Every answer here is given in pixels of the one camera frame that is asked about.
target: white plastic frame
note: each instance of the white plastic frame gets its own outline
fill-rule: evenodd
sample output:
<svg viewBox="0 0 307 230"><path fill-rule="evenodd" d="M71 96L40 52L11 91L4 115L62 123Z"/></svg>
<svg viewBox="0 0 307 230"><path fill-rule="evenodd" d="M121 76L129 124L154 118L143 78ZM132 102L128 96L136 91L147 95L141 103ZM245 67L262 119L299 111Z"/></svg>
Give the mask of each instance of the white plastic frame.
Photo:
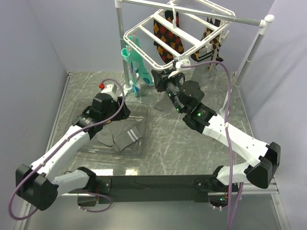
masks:
<svg viewBox="0 0 307 230"><path fill-rule="evenodd" d="M215 3L211 2L211 1L208 1L208 0L196 0L196 1L200 2L201 4L203 4L205 6L208 6L209 8L211 8L214 11L217 11L217 12L220 12L220 13L223 13L223 14L227 14L227 15L230 15L230 16L235 16L235 13L233 11L228 10L228 9L222 7L222 6L219 6L219 5L217 5L217 4L215 4ZM170 2L168 2L168 4L171 5L171 4L175 4L176 2L177 2L177 0L171 0ZM197 16L195 16L193 14L183 13L184 15L186 15L186 16L194 19L194 20L196 20L197 22L199 22L199 23L203 24L204 26L209 27L211 30L213 30L213 32L210 33L209 36L207 36L206 38L204 38L202 40L199 40L199 39L189 35L185 31L181 30L180 28L174 27L172 23L170 23L169 21L167 21L165 18L163 18L161 16L164 12L165 12L164 9L159 9L154 14L150 15L148 18L146 18L145 20L143 20L142 22L140 22L139 24L137 24L136 26L134 26L133 28L131 28L130 30L128 30L124 34L124 41L129 46L131 46L139 55L141 55L142 58L145 59L156 70L164 70L164 69L171 68L173 66L173 62L174 61L171 61L170 63L168 63L166 65L159 65L148 54L146 54L141 48L139 48L137 45L135 45L129 39L129 36L132 36L133 34L135 34L135 31L137 31L138 29L142 30L145 34L147 34L156 43L158 43L159 45L164 47L175 58L179 58L181 56L190 56L195 51L197 51L197 50L201 49L203 46L209 44L212 39L217 37L219 34L222 34L225 31L225 29L231 23L229 21L221 20L221 25L219 27L216 27L216 26L206 22L205 20L203 20L203 19L201 19L201 18L199 18L199 17L197 17ZM144 25L146 25L148 22L150 22L151 19L155 19L160 24L165 26L169 31L171 31L172 33L176 34L180 38L186 40L187 42L191 43L193 46L189 50L184 52L183 54L179 54L177 51L175 51L173 48L168 46L166 43L164 43L162 40L157 38L153 33L148 31L144 27Z"/></svg>

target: red button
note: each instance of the red button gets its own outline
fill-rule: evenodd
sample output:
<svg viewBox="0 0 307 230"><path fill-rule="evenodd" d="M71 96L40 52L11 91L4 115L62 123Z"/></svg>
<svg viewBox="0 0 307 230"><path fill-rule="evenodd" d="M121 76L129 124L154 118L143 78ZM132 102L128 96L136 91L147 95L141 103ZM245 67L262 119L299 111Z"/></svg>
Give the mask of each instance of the red button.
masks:
<svg viewBox="0 0 307 230"><path fill-rule="evenodd" d="M104 87L105 87L105 85L104 85L103 83L100 83L100 84L99 84L99 88L100 88L101 90L103 90Z"/></svg>

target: patterned sock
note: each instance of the patterned sock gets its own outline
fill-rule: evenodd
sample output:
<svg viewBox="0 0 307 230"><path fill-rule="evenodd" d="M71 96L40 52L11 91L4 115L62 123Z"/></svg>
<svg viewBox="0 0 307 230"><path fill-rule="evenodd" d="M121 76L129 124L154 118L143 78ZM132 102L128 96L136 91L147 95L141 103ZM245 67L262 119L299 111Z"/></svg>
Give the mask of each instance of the patterned sock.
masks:
<svg viewBox="0 0 307 230"><path fill-rule="evenodd" d="M215 22L213 23L213 20L212 18L207 18L207 22L212 24L212 25L215 25L217 27L220 26L221 24L221 21L218 20L218 19L215 19ZM206 27L203 35L202 35L202 38L201 39L204 39L206 38L207 36L209 36L211 33L213 32L213 30L211 30L210 28ZM219 43L219 39L220 39L220 36L218 35L217 37L215 37L213 40L210 41L210 43L212 44L213 46L213 50L210 51L209 53L206 53L202 56L200 56L200 50L204 47L202 47L201 49L199 49L198 51L196 51L194 54L191 55L191 58L194 60L194 61L197 61L197 62L201 62L201 61L204 61L205 59L207 59L208 57L211 56L211 60L213 60L213 56L215 54L215 52L217 52L217 56L216 56L216 60L217 61L223 61L223 59L221 57L219 57L219 51L220 51L220 43Z"/></svg>
<svg viewBox="0 0 307 230"><path fill-rule="evenodd" d="M173 22L173 12L172 11L165 11L165 18L172 23ZM161 41L172 47L175 51L177 51L180 54L183 54L184 49L181 42L180 37L173 34L171 31L166 29L163 25L161 25L159 22L154 20L153 22L153 32L156 37L158 37ZM179 28L179 14L176 13L176 26ZM155 46L157 46L158 53L163 60L164 63L168 64L171 62L174 58L173 55L168 52L166 49L164 49L162 46L160 46L158 43L153 43Z"/></svg>

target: metal pole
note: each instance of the metal pole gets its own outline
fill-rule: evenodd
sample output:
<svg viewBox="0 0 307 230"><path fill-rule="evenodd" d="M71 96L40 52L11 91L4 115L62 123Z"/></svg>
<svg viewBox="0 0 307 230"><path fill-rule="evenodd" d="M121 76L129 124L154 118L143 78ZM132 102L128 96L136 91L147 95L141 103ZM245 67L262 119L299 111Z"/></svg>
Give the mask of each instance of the metal pole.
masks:
<svg viewBox="0 0 307 230"><path fill-rule="evenodd" d="M244 66L243 66L243 68L242 68L242 70L241 70L241 72L238 76L238 79L236 80L235 86L232 88L232 91L230 93L230 103L233 101L233 97L234 97L235 93L238 91L240 84L241 84L242 80L244 79L244 77L246 75L246 71L249 68L251 61L253 60L254 55L255 55L261 41L263 40L263 37L264 37L264 35L258 34L258 37L257 37L257 39L256 39L256 41L255 41L255 43L254 43L254 45L253 45L253 47L252 47L252 49L249 53L249 56L244 63ZM226 110L226 102L227 102L227 100L225 100L225 102L224 102L224 106L223 106L224 111Z"/></svg>
<svg viewBox="0 0 307 230"><path fill-rule="evenodd" d="M210 17L210 18L217 18L220 20L226 20L230 22L235 22L235 23L243 23L243 24L248 24L248 25L255 25L255 26L260 26L261 21L260 20L254 20L254 19L248 19L248 18L239 18L236 16L230 16L230 15L220 15L216 13L209 13L209 12L203 12L203 11L198 11L198 10L193 10L185 7L180 7L180 6L171 6L169 4L163 4L163 3L158 3L158 2L153 2L153 1L146 1L146 0L122 0L122 2L127 2L127 3L132 3L132 4L137 4L137 5L143 5L143 6L153 6L165 10L172 10L173 7L175 8L176 11L182 12L182 13L191 13L194 15L199 15L199 16L205 16L205 17Z"/></svg>
<svg viewBox="0 0 307 230"><path fill-rule="evenodd" d="M275 17L271 14L267 15L264 18L265 21L265 27L259 30L258 36L256 38L256 41L248 55L248 58L246 59L244 66L239 74L238 79L236 80L235 86L233 87L232 91L230 92L230 103L233 100L233 97L235 95L235 93L239 90L239 86L242 82L242 80L244 79L246 72L249 68L249 65L251 63L251 61L253 60L255 53L257 51L257 49L259 48L264 36L266 35L267 31L269 30L271 23L274 21ZM224 105L223 107L220 109L219 113L220 115L225 115L225 110L226 110L226 104L227 104L227 98L228 98L228 93L226 95L225 101L224 101Z"/></svg>
<svg viewBox="0 0 307 230"><path fill-rule="evenodd" d="M124 41L124 25L123 25L123 15L121 12L121 8L116 8L116 13L117 13L117 21L118 21L120 47L121 49L123 49L123 48L126 48L126 44ZM130 86L128 66L124 59L123 59L123 66L124 66L124 75L125 75L124 89L129 91L132 89L132 87Z"/></svg>

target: gray cloth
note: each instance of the gray cloth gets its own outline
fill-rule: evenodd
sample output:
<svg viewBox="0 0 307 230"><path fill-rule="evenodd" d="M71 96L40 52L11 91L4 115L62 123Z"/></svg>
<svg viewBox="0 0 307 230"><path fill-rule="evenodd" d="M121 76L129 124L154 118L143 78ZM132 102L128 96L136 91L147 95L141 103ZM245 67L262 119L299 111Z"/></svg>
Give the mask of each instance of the gray cloth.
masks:
<svg viewBox="0 0 307 230"><path fill-rule="evenodd" d="M100 143L113 148L116 152L121 152L133 142L142 138L142 135L134 126L132 128L128 127L124 132L113 138L112 132L108 128L103 128L96 134L96 138Z"/></svg>
<svg viewBox="0 0 307 230"><path fill-rule="evenodd" d="M118 134L114 138L114 144L118 148L118 150L115 148L114 149L117 152L121 152L124 148L131 145L133 142L137 141L140 138L142 138L142 135L136 127L129 129L128 131Z"/></svg>

